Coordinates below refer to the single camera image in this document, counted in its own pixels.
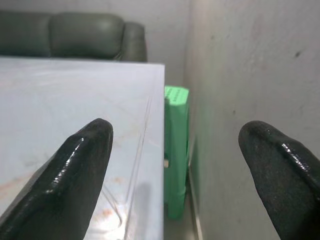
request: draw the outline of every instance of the white wall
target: white wall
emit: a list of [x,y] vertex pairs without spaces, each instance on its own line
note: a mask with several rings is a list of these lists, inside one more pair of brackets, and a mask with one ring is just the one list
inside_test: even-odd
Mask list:
[[148,61],[164,63],[166,84],[184,77],[189,0],[0,0],[0,9],[108,12],[145,25]]
[[204,239],[279,239],[238,134],[262,120],[320,157],[320,1],[192,0],[187,45]]

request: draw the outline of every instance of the green stool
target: green stool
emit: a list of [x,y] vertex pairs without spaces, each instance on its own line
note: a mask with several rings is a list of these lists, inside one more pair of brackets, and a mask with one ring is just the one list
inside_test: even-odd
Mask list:
[[164,202],[168,217],[183,215],[188,169],[189,90],[165,86],[164,109]]

